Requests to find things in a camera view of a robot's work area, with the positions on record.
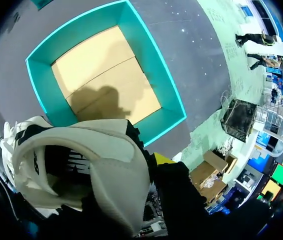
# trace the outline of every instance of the teal square frame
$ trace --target teal square frame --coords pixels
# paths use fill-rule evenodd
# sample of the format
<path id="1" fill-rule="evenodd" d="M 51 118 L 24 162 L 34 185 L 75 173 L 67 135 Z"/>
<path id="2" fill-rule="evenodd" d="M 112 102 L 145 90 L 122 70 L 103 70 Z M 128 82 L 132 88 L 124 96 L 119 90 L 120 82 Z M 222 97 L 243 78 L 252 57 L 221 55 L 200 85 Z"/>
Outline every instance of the teal square frame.
<path id="1" fill-rule="evenodd" d="M 68 50 L 106 29 L 118 25 L 146 75 L 161 108 L 134 126 L 148 146 L 186 119 L 181 97 L 164 58 L 145 23 L 128 0 L 119 0 L 84 12 L 47 36 L 27 57 L 33 90 L 55 127 L 78 122 L 65 100 L 51 64 Z"/>

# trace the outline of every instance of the person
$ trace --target person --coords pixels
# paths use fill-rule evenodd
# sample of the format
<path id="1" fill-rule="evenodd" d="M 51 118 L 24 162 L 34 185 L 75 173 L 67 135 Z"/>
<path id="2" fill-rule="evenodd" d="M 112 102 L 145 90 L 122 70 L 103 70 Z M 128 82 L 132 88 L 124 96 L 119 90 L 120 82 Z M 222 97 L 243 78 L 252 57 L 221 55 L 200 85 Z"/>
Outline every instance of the person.
<path id="1" fill-rule="evenodd" d="M 236 34 L 236 42 L 240 47 L 242 47 L 247 41 L 253 41 L 254 43 L 264 46 L 273 46 L 275 42 L 278 41 L 278 38 L 276 35 L 267 35 L 264 31 L 262 31 L 261 34 L 247 33 L 244 36 Z"/>
<path id="2" fill-rule="evenodd" d="M 260 56 L 258 54 L 247 54 L 247 57 L 257 59 L 258 61 L 255 62 L 251 67 L 250 70 L 254 70 L 258 66 L 264 67 L 272 67 L 272 68 L 279 68 L 281 66 L 281 60 L 276 61 L 274 59 L 268 59 L 264 56 Z"/>

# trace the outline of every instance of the yellow sign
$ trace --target yellow sign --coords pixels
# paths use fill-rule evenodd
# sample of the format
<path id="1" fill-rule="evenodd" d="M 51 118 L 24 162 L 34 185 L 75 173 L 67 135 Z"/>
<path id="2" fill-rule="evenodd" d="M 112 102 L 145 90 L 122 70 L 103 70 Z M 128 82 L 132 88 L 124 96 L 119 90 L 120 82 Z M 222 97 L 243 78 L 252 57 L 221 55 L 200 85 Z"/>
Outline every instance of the yellow sign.
<path id="1" fill-rule="evenodd" d="M 168 157 L 160 155 L 157 152 L 154 152 L 154 155 L 155 155 L 155 158 L 156 158 L 157 165 L 160 165 L 160 164 L 174 164 L 175 163 L 174 161 L 170 160 Z"/>

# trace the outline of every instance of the green screen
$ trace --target green screen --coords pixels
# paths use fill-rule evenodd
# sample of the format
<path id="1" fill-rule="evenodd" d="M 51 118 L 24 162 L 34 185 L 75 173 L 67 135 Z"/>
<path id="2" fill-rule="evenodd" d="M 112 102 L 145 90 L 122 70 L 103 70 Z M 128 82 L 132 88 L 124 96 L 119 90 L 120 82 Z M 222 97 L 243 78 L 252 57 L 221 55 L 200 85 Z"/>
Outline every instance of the green screen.
<path id="1" fill-rule="evenodd" d="M 276 182 L 283 185 L 283 166 L 278 164 L 271 176 Z"/>

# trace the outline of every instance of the cardboard floor panel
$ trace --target cardboard floor panel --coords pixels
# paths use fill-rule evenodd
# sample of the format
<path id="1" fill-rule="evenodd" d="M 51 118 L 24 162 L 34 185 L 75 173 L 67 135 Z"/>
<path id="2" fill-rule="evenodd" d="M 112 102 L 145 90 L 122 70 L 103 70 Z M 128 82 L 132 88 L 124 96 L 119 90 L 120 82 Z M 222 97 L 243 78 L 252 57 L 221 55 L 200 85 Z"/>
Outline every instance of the cardboard floor panel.
<path id="1" fill-rule="evenodd" d="M 95 77 L 134 57 L 118 26 L 106 29 L 79 43 L 52 65 L 65 98 Z"/>
<path id="2" fill-rule="evenodd" d="M 86 83 L 66 100 L 79 121 L 126 118 L 135 124 L 161 108 L 134 57 Z"/>

